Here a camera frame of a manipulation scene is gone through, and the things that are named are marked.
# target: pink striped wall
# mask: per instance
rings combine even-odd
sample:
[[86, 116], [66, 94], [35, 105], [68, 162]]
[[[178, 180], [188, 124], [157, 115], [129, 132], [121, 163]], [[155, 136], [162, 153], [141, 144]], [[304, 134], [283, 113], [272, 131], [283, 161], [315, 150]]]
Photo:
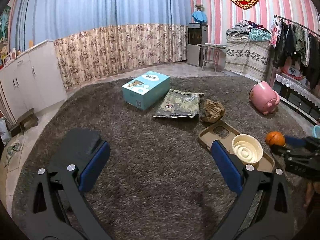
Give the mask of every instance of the pink striped wall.
[[268, 30], [274, 15], [292, 19], [318, 32], [318, 12], [311, 0], [260, 0], [254, 7], [242, 10], [230, 0], [191, 0], [202, 3], [209, 25], [209, 42], [226, 44], [226, 31], [242, 19], [263, 24]]

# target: cabinet door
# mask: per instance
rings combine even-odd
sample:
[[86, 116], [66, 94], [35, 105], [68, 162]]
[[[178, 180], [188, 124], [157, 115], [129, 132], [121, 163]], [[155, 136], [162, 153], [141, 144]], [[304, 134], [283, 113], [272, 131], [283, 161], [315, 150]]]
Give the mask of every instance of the cabinet door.
[[28, 111], [15, 80], [17, 65], [11, 63], [0, 71], [0, 81], [5, 99], [15, 120]]
[[37, 113], [46, 108], [40, 90], [37, 87], [35, 75], [30, 61], [18, 64], [15, 71], [15, 81], [23, 97], [24, 104], [30, 110], [34, 108]]
[[67, 99], [53, 42], [47, 41], [29, 54], [35, 79], [45, 101], [51, 106]]

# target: pink pig stool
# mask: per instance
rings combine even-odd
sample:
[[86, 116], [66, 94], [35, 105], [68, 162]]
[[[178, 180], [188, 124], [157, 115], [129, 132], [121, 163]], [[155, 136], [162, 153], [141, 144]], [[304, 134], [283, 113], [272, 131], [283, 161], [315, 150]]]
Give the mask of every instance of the pink pig stool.
[[273, 113], [280, 102], [278, 93], [265, 81], [255, 84], [249, 93], [249, 100], [264, 115]]

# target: small wooden bench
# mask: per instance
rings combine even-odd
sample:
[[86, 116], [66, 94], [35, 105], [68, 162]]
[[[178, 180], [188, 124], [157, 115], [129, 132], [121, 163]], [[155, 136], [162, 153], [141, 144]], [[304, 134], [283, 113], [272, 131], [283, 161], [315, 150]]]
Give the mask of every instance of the small wooden bench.
[[[24, 135], [24, 132], [28, 130], [31, 127], [38, 125], [38, 117], [34, 114], [34, 108], [31, 108], [28, 112], [24, 113], [22, 116], [20, 116], [17, 120], [17, 124], [19, 125], [21, 129], [22, 135]], [[28, 127], [25, 127], [25, 124], [27, 122], [30, 122], [30, 125]]]

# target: blue gripper pad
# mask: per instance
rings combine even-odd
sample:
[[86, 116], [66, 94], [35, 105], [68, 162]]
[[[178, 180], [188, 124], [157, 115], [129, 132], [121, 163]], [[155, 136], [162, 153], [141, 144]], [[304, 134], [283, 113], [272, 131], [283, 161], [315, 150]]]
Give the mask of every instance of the blue gripper pad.
[[229, 153], [222, 148], [217, 141], [212, 143], [211, 155], [216, 162], [225, 182], [232, 192], [240, 195], [243, 190], [242, 177], [236, 166], [230, 160], [228, 154]]
[[86, 168], [80, 175], [79, 191], [89, 192], [99, 177], [104, 165], [110, 157], [110, 147], [105, 142], [92, 157]]
[[285, 143], [290, 144], [292, 147], [305, 147], [306, 141], [304, 139], [298, 139], [288, 135], [284, 136]]

